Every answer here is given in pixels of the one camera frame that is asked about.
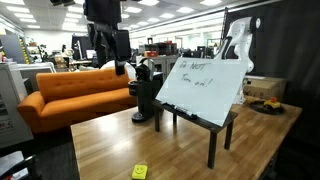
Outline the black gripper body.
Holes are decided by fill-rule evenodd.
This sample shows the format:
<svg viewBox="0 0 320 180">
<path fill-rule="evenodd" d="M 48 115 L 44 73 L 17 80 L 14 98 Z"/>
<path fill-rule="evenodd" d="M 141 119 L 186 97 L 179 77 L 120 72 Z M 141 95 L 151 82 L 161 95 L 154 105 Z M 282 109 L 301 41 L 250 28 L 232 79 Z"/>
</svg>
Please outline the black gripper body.
<svg viewBox="0 0 320 180">
<path fill-rule="evenodd" d="M 97 54 L 98 63 L 103 65 L 112 57 L 116 65 L 124 65 L 131 58 L 129 32 L 116 26 L 88 23 L 88 35 Z"/>
</svg>

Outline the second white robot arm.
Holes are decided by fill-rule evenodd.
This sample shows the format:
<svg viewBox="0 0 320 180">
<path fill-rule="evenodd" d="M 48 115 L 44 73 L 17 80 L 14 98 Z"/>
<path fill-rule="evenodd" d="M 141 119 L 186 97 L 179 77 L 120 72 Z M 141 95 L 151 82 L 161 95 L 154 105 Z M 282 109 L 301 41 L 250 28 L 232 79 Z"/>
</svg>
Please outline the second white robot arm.
<svg viewBox="0 0 320 180">
<path fill-rule="evenodd" d="M 245 74 L 254 67 L 249 58 L 251 21 L 247 17 L 231 23 L 214 59 L 178 58 L 155 100 L 189 110 L 236 104 Z"/>
</svg>

